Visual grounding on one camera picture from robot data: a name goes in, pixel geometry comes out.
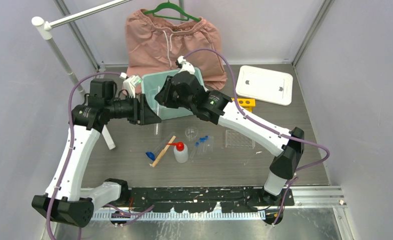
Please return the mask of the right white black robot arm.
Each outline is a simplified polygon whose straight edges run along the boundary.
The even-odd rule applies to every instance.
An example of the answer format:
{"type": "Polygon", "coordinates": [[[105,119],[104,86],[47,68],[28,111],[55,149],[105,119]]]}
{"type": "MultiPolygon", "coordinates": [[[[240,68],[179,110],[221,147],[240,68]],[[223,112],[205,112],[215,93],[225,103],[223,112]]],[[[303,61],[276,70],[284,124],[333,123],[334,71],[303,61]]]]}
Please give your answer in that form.
{"type": "Polygon", "coordinates": [[[304,152],[305,133],[281,128],[243,109],[218,90],[206,90],[191,73],[168,76],[154,99],[172,109],[185,108],[202,121],[237,131],[268,150],[274,159],[263,185],[262,199],[270,206],[282,198],[286,182],[294,177],[304,152]]]}

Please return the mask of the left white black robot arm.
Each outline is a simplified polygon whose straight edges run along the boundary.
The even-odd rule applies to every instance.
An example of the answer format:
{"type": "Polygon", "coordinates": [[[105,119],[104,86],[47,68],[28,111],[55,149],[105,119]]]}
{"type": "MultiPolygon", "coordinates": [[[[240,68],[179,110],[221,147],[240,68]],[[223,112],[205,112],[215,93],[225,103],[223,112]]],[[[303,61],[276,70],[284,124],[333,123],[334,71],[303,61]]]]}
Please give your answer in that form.
{"type": "Polygon", "coordinates": [[[31,206],[50,222],[84,228],[96,210],[113,202],[129,203],[131,194],[125,180],[108,178],[102,185],[81,193],[82,181],[93,148],[112,119],[127,119],[134,125],[161,123],[145,95],[116,97],[117,84],[106,78],[90,82],[83,104],[69,107],[69,129],[65,149],[56,173],[43,195],[35,195],[31,206]]]}

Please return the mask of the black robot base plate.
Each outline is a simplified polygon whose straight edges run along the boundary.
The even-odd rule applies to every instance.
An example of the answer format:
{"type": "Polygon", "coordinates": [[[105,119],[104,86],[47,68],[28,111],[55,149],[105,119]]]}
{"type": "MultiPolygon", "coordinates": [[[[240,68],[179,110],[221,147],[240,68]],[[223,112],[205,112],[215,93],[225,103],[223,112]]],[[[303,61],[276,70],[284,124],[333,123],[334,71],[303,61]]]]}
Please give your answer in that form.
{"type": "Polygon", "coordinates": [[[285,206],[295,204],[292,191],[283,189],[278,197],[269,197],[259,186],[213,186],[213,187],[133,187],[125,198],[110,204],[131,207],[142,212],[154,206],[153,213],[211,213],[219,205],[222,213],[255,213],[273,210],[284,200],[285,206]]]}

